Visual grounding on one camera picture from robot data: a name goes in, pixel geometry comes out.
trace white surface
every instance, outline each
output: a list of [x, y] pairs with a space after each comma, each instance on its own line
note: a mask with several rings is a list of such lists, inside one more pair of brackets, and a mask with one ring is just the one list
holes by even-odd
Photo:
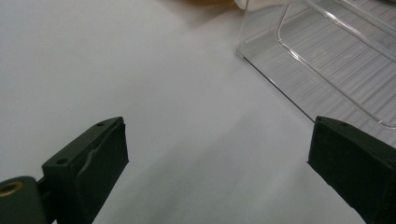
[[2, 1], [0, 179], [123, 116], [130, 163], [95, 223], [362, 223], [305, 163], [313, 124], [234, 52], [210, 1]]

